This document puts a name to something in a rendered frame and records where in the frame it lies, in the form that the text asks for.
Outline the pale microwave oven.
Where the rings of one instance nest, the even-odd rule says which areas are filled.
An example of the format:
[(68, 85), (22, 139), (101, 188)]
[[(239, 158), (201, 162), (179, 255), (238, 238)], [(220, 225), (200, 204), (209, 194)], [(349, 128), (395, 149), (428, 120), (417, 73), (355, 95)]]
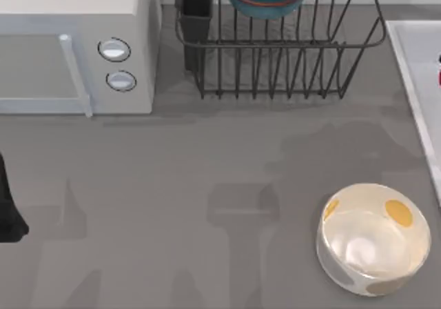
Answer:
[[(0, 114), (150, 113), (161, 24), (161, 0), (0, 0)], [(97, 50), (112, 37), (131, 47), (124, 62)], [(119, 70), (133, 90), (106, 84)]]

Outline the small microwave knob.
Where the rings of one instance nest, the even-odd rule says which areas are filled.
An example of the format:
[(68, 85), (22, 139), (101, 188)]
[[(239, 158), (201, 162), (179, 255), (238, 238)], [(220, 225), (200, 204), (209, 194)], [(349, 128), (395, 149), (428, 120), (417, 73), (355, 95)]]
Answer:
[(105, 80), (106, 84), (117, 92), (129, 92), (137, 85), (136, 77), (124, 70), (107, 74)]

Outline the black cutlery holder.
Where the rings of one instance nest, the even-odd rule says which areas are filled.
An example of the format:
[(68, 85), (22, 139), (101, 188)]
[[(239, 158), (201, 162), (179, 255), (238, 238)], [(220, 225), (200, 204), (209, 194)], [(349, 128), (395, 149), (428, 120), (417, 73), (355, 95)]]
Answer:
[(213, 0), (175, 0), (183, 38), (188, 43), (205, 44), (213, 15)]

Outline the large microwave knob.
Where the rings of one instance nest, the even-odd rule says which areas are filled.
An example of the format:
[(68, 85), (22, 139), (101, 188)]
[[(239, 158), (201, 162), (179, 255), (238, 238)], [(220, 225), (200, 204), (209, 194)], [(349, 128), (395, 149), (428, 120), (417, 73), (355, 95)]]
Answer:
[(112, 63), (124, 62), (131, 55), (129, 44), (116, 37), (98, 42), (97, 50), (106, 61)]

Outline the white bowl with yellow dots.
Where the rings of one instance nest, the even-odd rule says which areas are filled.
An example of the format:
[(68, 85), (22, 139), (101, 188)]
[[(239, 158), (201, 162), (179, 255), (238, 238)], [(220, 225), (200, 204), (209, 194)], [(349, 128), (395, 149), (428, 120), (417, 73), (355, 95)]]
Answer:
[(363, 297), (399, 290), (426, 262), (431, 229), (410, 198), (378, 183), (355, 183), (320, 212), (316, 255), (327, 276)]

